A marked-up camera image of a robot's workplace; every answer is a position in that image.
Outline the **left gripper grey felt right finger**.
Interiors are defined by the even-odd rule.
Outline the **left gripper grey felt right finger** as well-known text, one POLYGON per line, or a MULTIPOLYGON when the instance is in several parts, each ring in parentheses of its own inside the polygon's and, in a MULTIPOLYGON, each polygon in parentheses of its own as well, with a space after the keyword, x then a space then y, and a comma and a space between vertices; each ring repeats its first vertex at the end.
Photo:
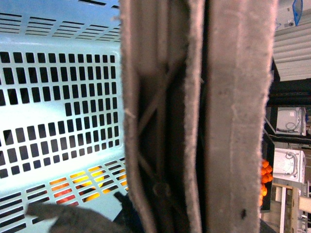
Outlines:
POLYGON ((278 2, 213 0, 207 38, 209 233, 259 232, 261 141, 278 2))

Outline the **left gripper grey felt left finger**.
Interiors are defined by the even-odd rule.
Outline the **left gripper grey felt left finger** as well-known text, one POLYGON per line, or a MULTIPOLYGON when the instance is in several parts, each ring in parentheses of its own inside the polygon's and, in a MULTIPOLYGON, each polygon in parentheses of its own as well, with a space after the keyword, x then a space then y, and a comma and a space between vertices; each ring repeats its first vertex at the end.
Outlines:
POLYGON ((203 0, 122 0, 129 196, 147 233, 200 233, 196 176, 203 0))

